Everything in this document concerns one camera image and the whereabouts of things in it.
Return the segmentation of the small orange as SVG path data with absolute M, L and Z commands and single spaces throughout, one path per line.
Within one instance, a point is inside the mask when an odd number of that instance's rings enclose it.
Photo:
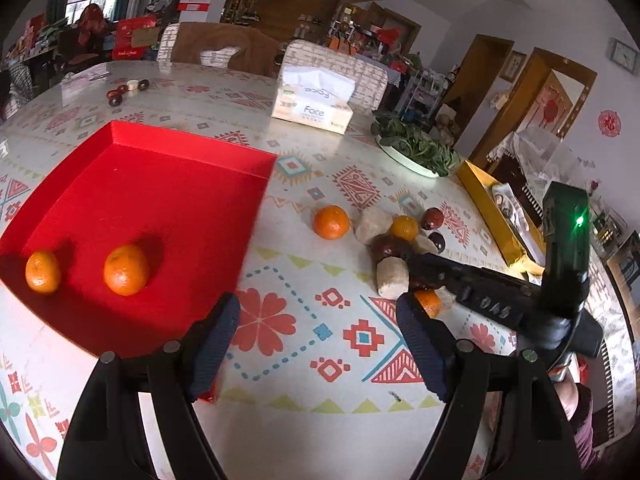
M 350 221 L 344 209 L 330 205 L 316 212 L 312 226 L 314 232 L 324 240 L 338 240 L 349 231 Z

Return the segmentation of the green spinach leaves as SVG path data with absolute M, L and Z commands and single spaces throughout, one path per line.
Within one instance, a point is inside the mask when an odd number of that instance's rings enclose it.
M 439 178 L 455 174 L 462 163 L 453 148 L 432 139 L 418 126 L 406 124 L 395 114 L 376 113 L 371 133 L 380 136 L 383 145 L 396 148 L 417 164 L 436 172 Z

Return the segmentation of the large red date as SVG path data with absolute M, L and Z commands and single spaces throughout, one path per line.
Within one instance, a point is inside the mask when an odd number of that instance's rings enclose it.
M 420 226 L 425 231 L 434 231 L 440 229 L 444 221 L 444 213 L 437 207 L 431 207 L 422 214 Z

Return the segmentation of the white plate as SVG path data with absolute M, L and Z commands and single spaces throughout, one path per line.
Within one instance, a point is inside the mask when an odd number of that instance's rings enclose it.
M 409 169 L 410 171 L 414 172 L 415 174 L 420 174 L 420 176 L 422 176 L 422 177 L 431 178 L 431 179 L 438 178 L 438 174 L 436 174 L 436 172 L 434 172 L 432 170 L 429 170 L 429 169 L 417 164 L 416 162 L 414 162 L 409 157 L 401 154 L 401 152 L 396 150 L 396 148 L 392 148 L 391 146 L 383 145 L 382 144 L 382 138 L 380 136 L 375 136 L 374 140 L 375 140 L 376 144 L 378 144 L 378 147 L 386 155 L 390 156 L 391 159 L 393 159 L 395 162 L 398 162 L 398 164 L 400 166 L 403 166 L 406 169 Z

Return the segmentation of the small orange mandarin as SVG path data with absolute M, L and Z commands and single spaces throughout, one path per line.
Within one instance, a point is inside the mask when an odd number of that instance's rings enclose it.
M 412 243 L 420 233 L 420 224 L 410 216 L 396 216 L 388 229 L 390 235 Z

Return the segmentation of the large orange mandarin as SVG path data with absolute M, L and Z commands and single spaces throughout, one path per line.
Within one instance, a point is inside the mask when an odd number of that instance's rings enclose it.
M 136 245 L 115 248 L 104 262 L 103 281 L 119 296 L 132 296 L 140 292 L 149 278 L 148 259 Z

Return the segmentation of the dark round plum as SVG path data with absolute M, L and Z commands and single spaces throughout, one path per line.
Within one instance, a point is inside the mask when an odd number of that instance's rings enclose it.
M 445 248 L 446 248 L 446 240 L 444 239 L 442 234 L 440 234 L 437 231 L 433 231 L 430 234 L 428 234 L 428 238 L 435 245 L 435 247 L 437 249 L 437 252 L 439 254 L 441 254 L 445 250 Z

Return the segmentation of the white tissue box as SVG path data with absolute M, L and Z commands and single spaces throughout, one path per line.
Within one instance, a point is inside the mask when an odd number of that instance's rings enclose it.
M 283 66 L 272 118 L 344 134 L 354 111 L 356 82 L 323 67 Z

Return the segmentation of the yellow cardboard box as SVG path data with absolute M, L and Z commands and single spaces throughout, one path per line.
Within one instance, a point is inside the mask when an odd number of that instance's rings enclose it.
M 498 181 L 467 160 L 460 165 L 457 177 L 485 220 L 489 232 L 502 253 L 506 266 L 511 271 L 527 272 L 540 278 L 544 274 L 544 266 L 529 257 L 526 247 L 518 240 L 506 218 L 503 217 L 495 204 L 491 188 L 497 185 Z

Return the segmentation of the dark red date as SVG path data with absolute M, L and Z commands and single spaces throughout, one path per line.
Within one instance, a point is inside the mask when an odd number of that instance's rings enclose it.
M 390 257 L 407 260 L 414 254 L 412 245 L 408 240 L 392 234 L 376 236 L 369 245 L 369 252 L 374 264 L 378 264 Z

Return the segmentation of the brown chair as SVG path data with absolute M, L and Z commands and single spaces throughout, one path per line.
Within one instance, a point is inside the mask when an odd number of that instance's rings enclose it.
M 222 23 L 182 22 L 171 50 L 171 62 L 201 65 L 203 52 L 234 49 L 230 70 L 258 76 L 278 74 L 276 57 L 281 52 L 277 40 L 257 29 Z

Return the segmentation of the red tray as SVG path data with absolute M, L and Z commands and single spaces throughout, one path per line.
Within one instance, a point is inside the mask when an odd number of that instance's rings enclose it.
M 1 281 L 33 314 L 92 354 L 140 356 L 182 336 L 238 287 L 273 154 L 194 133 L 110 122 L 38 185 L 1 237 Z M 133 244 L 150 278 L 132 296 L 103 281 Z M 53 252 L 61 283 L 29 288 L 28 258 Z

